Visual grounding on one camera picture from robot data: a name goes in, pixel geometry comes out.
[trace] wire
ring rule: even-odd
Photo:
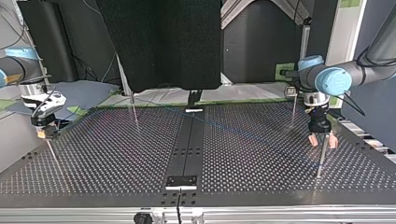
[[[347,94],[344,94],[346,98],[348,98],[352,103],[346,101],[345,99],[341,98],[340,96],[335,96],[335,98],[338,98],[340,100],[342,100],[343,102],[345,102],[347,105],[349,105],[350,107],[352,107],[354,110],[356,110],[358,113],[360,113],[362,116],[366,116],[366,114],[364,113],[364,111],[361,109],[361,107]]]
[[[16,113],[16,112],[12,112],[11,114],[5,115],[5,116],[3,116],[2,118],[0,118],[0,120],[6,119],[6,118],[10,117],[11,115],[14,115],[15,113]]]
[[[77,109],[75,110],[75,112],[73,112],[71,115],[67,116],[67,117],[64,118],[64,119],[60,119],[60,120],[58,121],[57,130],[59,130],[59,128],[61,127],[61,122],[62,122],[62,121],[68,120],[70,117],[72,117],[73,115],[75,115],[80,109],[81,109],[81,107],[78,106]]]
[[[46,77],[52,77],[52,75],[44,75],[44,76],[41,76],[41,77],[32,77],[32,78],[26,79],[26,80],[24,80],[24,81],[22,81],[22,82],[19,82],[19,83],[17,83],[16,85],[21,85],[21,84],[23,84],[23,83],[35,81],[35,80],[38,80],[38,79],[41,79],[41,78],[46,78]]]
[[[32,114],[32,118],[35,118],[35,114],[37,113],[38,109],[40,109],[40,107],[43,106],[43,104],[48,101],[48,99],[52,96],[52,94],[55,92],[55,90],[56,90],[56,87],[54,87],[52,92],[49,94],[49,96],[43,102],[41,102],[41,104],[38,107],[35,108],[35,111],[33,111],[33,114]]]
[[[177,210],[177,220],[178,220],[178,224],[182,224],[179,204],[180,204],[180,193],[178,194],[176,210]]]
[[[90,5],[86,2],[86,0],[82,0],[82,2],[84,2],[85,6],[87,6],[88,8],[90,8],[92,11],[96,12],[97,14],[99,14],[99,15],[101,16],[101,18],[102,18],[102,13],[100,13],[98,10],[96,10],[95,8],[93,8],[92,6],[90,6]],[[113,59],[111,60],[111,63],[110,63],[110,65],[108,66],[108,68],[107,68],[107,70],[106,70],[106,72],[105,72],[105,74],[104,74],[104,76],[103,76],[101,82],[104,82],[105,78],[107,77],[108,73],[110,72],[110,69],[111,69],[111,67],[112,67],[112,65],[113,65],[114,60],[116,59],[116,57],[117,57],[117,52],[114,50]]]
[[[373,60],[369,59],[367,57],[367,51],[369,50],[371,46],[367,47],[364,51],[361,52],[361,54],[358,56],[358,59],[356,60],[356,64],[360,67],[392,67],[396,66],[396,58],[393,59],[384,59],[384,61],[388,61],[387,63],[375,63]],[[363,63],[361,59],[365,59],[369,64]]]
[[[102,77],[102,80],[101,80],[100,82],[103,82],[103,81],[105,80],[105,78],[107,77],[108,72],[110,71],[110,68],[112,67],[112,65],[113,65],[113,63],[114,63],[114,60],[116,59],[116,56],[117,56],[117,54],[114,53],[113,59],[111,60],[111,63],[110,63],[110,65],[108,66],[107,71],[105,72],[105,75]]]
[[[95,81],[98,81],[98,76],[96,73],[93,71],[93,69],[84,61],[82,61],[78,56],[73,54],[73,57],[75,60],[81,65],[81,67],[84,69],[85,77],[84,80],[87,80],[87,76],[92,77]]]
[[[102,14],[96,10],[95,8],[91,7],[85,0],[82,0],[85,4],[85,6],[87,6],[88,8],[90,8],[92,11],[96,12],[97,14],[99,14],[100,16],[102,16]]]
[[[9,45],[7,45],[7,46],[4,46],[4,47],[0,48],[0,50],[2,50],[2,49],[7,49],[7,48],[9,48],[9,47],[12,47],[12,46],[16,45],[18,42],[20,42],[20,40],[21,40],[21,39],[23,38],[23,36],[24,36],[24,32],[25,32],[25,23],[24,23],[24,21],[23,21],[22,33],[21,33],[21,35],[18,37],[18,39],[17,39],[15,42],[13,42],[12,44],[9,44]]]

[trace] black fabric backdrop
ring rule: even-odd
[[[219,0],[96,0],[134,92],[220,85]]]

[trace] black center rail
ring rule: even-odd
[[[174,207],[396,204],[396,165],[335,125],[316,179],[319,147],[292,103],[94,109],[0,174],[0,207]],[[197,188],[166,190],[170,176]]]

